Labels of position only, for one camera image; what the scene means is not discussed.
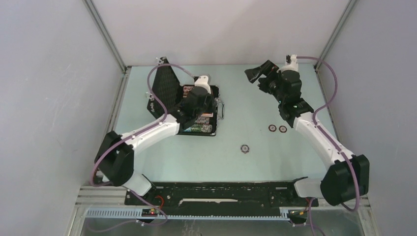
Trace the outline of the black poker case base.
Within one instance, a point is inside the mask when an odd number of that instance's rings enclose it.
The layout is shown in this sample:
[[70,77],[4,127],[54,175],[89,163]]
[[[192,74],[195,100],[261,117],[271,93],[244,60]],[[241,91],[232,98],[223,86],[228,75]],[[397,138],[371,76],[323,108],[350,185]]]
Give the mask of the black poker case base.
[[219,89],[210,86],[210,93],[192,85],[179,87],[177,104],[171,109],[178,118],[179,135],[215,136],[218,121]]

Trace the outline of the pink chip row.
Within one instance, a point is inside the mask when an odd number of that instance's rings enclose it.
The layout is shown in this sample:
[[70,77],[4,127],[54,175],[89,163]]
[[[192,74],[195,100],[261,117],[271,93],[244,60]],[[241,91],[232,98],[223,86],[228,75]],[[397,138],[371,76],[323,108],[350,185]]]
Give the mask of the pink chip row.
[[209,124],[210,118],[209,117],[199,117],[195,120],[196,124]]

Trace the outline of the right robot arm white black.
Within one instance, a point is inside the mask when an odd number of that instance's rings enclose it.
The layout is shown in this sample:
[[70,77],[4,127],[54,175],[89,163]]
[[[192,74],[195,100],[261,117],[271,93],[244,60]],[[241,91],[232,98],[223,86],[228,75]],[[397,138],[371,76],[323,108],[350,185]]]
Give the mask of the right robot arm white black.
[[302,81],[295,60],[282,68],[267,60],[262,65],[245,70],[250,83],[272,95],[281,118],[301,134],[323,162],[323,179],[302,178],[286,192],[288,203],[300,205],[306,197],[323,198],[332,206],[358,201],[369,191],[370,162],[365,155],[355,155],[337,141],[317,119],[315,111],[301,96]]

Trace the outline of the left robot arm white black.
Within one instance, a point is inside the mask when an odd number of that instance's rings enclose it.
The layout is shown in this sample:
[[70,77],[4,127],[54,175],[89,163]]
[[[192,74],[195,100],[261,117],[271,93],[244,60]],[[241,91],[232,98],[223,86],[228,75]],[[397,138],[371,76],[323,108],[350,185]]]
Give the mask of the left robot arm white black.
[[106,177],[107,181],[101,183],[102,186],[122,186],[135,192],[142,204],[153,203],[153,184],[135,170],[135,155],[191,127],[202,114],[214,112],[215,107],[216,101],[211,92],[195,86],[179,103],[165,109],[158,120],[121,135],[115,131],[107,133],[94,160],[92,172],[100,170]]

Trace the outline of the poker chip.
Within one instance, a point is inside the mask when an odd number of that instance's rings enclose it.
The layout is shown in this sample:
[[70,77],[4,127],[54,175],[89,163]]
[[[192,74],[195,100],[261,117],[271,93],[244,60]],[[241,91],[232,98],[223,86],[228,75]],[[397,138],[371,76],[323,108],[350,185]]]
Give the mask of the poker chip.
[[240,147],[240,150],[241,150],[242,153],[248,153],[248,152],[250,152],[250,147],[248,145],[242,145]]
[[281,132],[281,133],[286,133],[287,132],[287,127],[286,126],[284,126],[284,125],[281,125],[281,126],[279,126],[279,131]]
[[270,132],[275,132],[277,130],[277,127],[274,124],[270,124],[268,126],[268,129],[269,129]]

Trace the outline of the blue green chip row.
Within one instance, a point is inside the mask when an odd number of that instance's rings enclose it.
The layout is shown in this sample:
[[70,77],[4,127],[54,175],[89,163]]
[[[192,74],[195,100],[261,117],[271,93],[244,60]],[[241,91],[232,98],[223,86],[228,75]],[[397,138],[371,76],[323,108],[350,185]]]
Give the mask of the blue green chip row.
[[191,127],[185,129],[184,132],[211,133],[212,132],[212,125],[211,124],[194,124]]

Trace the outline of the aluminium rail frame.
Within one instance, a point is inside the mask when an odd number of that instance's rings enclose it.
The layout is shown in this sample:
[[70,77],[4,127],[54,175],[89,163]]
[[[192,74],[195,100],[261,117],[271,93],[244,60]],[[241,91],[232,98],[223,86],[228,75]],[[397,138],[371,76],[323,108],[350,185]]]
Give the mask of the aluminium rail frame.
[[[82,186],[79,190],[78,197],[76,200],[76,205],[96,205],[104,207],[127,207],[124,205],[125,195],[128,190],[122,187],[91,187],[91,186]],[[355,206],[355,201],[351,200],[345,203],[346,206],[353,208]],[[320,210],[346,210],[342,205],[331,206],[324,199],[318,200],[318,206],[313,207],[313,209]],[[370,210],[371,205],[367,196],[361,197],[359,201],[358,210]]]

